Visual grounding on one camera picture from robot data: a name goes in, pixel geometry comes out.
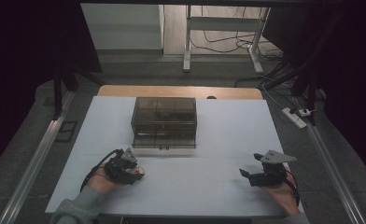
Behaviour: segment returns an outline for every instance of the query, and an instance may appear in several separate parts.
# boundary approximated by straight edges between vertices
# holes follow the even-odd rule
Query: metal rail
[[[26,168],[20,183],[15,188],[14,193],[8,201],[5,211],[2,213],[2,216],[0,216],[0,223],[14,223],[15,219],[17,218],[18,213],[21,211],[23,203],[25,202],[25,199],[29,193],[29,190],[34,184],[37,174],[43,165],[44,159],[46,159],[47,154],[49,153],[49,148],[51,147],[63,123],[63,120],[66,117],[67,110],[74,95],[75,93],[72,91],[69,91],[65,95],[63,99],[63,112],[61,116],[49,124],[46,133],[44,134],[40,144],[37,147],[37,150],[35,151],[35,155],[29,162],[29,165]]]
[[[351,190],[345,183],[340,171],[334,163],[334,160],[332,159],[328,148],[323,142],[322,137],[317,131],[317,127],[312,126],[311,124],[308,124],[307,126],[308,132],[310,133],[310,136],[316,145],[319,157],[322,160],[329,177],[331,178],[332,184],[341,197],[341,201],[346,212],[348,213],[349,218],[351,219],[351,222],[355,224],[365,224],[366,221],[364,220],[363,214],[361,213],[359,206],[351,193]]]

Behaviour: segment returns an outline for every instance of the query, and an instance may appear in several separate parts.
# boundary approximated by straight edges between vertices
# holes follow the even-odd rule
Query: wrist
[[[298,215],[301,213],[299,208],[296,206],[296,203],[295,204],[292,204],[292,203],[282,204],[282,208],[284,210],[285,215],[288,217]]]

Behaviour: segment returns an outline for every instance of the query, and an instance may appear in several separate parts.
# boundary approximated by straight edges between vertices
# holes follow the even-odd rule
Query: power strip
[[[311,111],[307,109],[299,110],[300,116],[302,117],[308,117],[311,116]]]
[[[305,128],[306,123],[299,118],[295,113],[290,114],[290,108],[286,107],[282,112],[293,122],[299,129]]]

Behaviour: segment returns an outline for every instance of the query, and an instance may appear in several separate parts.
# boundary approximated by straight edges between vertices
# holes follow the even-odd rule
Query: table leg
[[[62,114],[62,78],[60,66],[57,66],[54,71],[54,103],[55,112],[53,120],[57,120]]]
[[[191,27],[191,6],[187,6],[186,45],[184,50],[183,72],[190,71],[190,58],[191,58],[190,27]]]
[[[257,48],[259,47],[259,40],[262,34],[262,30],[264,29],[265,22],[267,21],[268,12],[270,9],[268,7],[265,7],[263,9],[263,12],[261,13],[260,19],[259,19],[259,26],[257,29],[257,32],[255,33],[255,37],[253,38],[253,43],[249,47],[249,54],[252,58],[253,65],[255,67],[255,72],[257,74],[263,74],[264,71],[262,70],[261,64],[259,62],[259,58],[257,56]]]

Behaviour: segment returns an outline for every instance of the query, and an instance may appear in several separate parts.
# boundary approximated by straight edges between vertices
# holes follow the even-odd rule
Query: metal frame
[[[269,8],[263,9],[259,19],[244,18],[220,18],[220,17],[192,17],[191,6],[187,6],[187,27],[186,27],[186,44],[183,59],[183,72],[190,71],[191,59],[191,30],[207,30],[207,31],[238,31],[238,32],[256,32],[253,43],[250,45],[249,53],[257,74],[262,74],[263,70],[257,56],[257,48],[259,40],[267,20]]]
[[[341,176],[337,165],[335,164],[331,154],[329,153],[328,148],[323,142],[322,137],[317,131],[317,127],[312,125],[307,126],[308,132],[310,133],[310,136],[316,145],[319,157],[322,160],[323,165],[325,166],[326,171],[329,174],[329,177],[331,178],[332,184],[334,185],[335,189],[341,197],[341,202],[343,203],[343,206],[348,213],[351,222],[355,224],[365,224],[366,221],[364,219],[364,216],[360,211],[359,206],[351,193],[351,190]]]
[[[34,184],[37,174],[43,165],[44,159],[46,159],[47,154],[49,153],[49,149],[54,142],[55,136],[57,135],[63,120],[66,117],[67,110],[69,109],[74,95],[75,93],[72,91],[69,91],[65,95],[63,99],[63,110],[61,116],[49,124],[46,133],[44,134],[40,144],[37,147],[37,150],[35,151],[35,155],[29,162],[25,173],[23,173],[20,183],[15,188],[14,193],[12,194],[5,210],[2,213],[2,216],[0,216],[0,223],[14,223],[15,219],[17,218],[18,213],[21,211],[23,203],[26,200],[29,190]]]

